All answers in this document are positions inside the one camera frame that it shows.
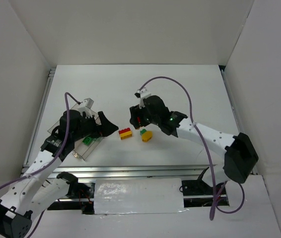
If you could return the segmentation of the green curved lego brick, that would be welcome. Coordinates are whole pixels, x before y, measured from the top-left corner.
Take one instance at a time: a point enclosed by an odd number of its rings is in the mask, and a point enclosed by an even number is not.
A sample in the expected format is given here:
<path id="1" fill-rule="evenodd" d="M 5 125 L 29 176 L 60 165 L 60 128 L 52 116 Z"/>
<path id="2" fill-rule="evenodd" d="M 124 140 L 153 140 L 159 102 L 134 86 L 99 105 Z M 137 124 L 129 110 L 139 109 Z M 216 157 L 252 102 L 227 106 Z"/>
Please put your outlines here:
<path id="1" fill-rule="evenodd" d="M 90 136 L 87 136 L 83 139 L 82 143 L 86 146 L 90 145 L 92 142 L 94 141 L 94 139 Z"/>

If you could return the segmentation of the green square lego brick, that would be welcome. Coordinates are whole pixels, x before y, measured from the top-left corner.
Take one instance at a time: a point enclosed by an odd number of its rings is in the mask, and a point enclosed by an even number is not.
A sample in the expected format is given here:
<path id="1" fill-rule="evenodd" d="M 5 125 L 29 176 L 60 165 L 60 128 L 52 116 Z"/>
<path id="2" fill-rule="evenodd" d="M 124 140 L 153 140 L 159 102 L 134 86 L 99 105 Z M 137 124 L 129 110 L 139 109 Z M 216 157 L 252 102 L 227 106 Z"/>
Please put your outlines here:
<path id="1" fill-rule="evenodd" d="M 145 134 L 146 132 L 147 132 L 147 130 L 146 130 L 146 129 L 143 129 L 143 130 L 140 131 L 140 135 L 142 136 L 142 135 Z"/>

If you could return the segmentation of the yellow oval lego brick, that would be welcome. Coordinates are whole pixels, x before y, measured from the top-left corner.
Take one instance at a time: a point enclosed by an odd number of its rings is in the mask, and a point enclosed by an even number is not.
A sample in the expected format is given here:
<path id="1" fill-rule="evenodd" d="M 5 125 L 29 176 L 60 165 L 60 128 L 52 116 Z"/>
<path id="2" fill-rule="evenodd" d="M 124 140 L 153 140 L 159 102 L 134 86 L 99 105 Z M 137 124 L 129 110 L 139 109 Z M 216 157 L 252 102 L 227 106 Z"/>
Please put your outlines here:
<path id="1" fill-rule="evenodd" d="M 147 131 L 141 136 L 142 142 L 148 142 L 152 139 L 152 131 Z"/>

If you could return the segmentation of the green sloped lego brick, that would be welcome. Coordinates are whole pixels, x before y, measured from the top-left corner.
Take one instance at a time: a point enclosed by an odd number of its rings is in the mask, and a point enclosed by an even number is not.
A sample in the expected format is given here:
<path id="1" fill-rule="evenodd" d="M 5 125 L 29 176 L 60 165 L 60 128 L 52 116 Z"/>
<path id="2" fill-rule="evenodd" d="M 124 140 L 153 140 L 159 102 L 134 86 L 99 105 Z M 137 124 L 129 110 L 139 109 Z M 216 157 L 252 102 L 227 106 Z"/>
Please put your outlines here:
<path id="1" fill-rule="evenodd" d="M 99 141 L 99 140 L 102 140 L 102 139 L 103 139 L 103 137 L 101 136 L 101 137 L 95 138 L 94 140 L 95 140 L 95 141 Z"/>

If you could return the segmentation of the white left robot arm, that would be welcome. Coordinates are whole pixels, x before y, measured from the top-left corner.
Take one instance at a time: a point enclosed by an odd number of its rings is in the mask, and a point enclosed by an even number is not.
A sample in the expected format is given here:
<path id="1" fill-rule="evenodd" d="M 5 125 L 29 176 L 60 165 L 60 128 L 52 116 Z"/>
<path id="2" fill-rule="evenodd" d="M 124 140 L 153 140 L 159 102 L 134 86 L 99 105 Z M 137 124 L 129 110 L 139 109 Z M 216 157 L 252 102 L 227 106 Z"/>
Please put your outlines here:
<path id="1" fill-rule="evenodd" d="M 24 175 L 12 182 L 11 188 L 0 198 L 0 235 L 5 238 L 24 238 L 33 220 L 64 196 L 78 198 L 89 191 L 89 186 L 78 178 L 61 172 L 44 185 L 49 175 L 74 150 L 75 143 L 86 137 L 107 137 L 118 130 L 103 112 L 98 118 L 77 110 L 65 111 L 41 146 L 36 159 Z"/>

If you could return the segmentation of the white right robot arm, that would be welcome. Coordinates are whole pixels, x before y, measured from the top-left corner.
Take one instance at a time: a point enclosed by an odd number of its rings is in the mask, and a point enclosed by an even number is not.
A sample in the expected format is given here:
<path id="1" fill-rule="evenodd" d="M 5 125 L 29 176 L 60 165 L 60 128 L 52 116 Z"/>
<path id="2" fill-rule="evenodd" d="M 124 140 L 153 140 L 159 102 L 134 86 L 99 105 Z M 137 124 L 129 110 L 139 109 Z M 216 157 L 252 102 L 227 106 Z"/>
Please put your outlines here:
<path id="1" fill-rule="evenodd" d="M 136 93 L 136 97 L 140 100 L 139 104 L 130 107 L 130 123 L 134 128 L 154 124 L 166 135 L 207 146 L 210 151 L 219 155 L 223 162 L 213 169 L 204 170 L 199 177 L 210 187 L 229 180 L 245 183 L 259 159 L 248 135 L 242 132 L 238 135 L 227 134 L 193 123 L 187 115 L 170 111 L 156 95 L 143 96 Z"/>

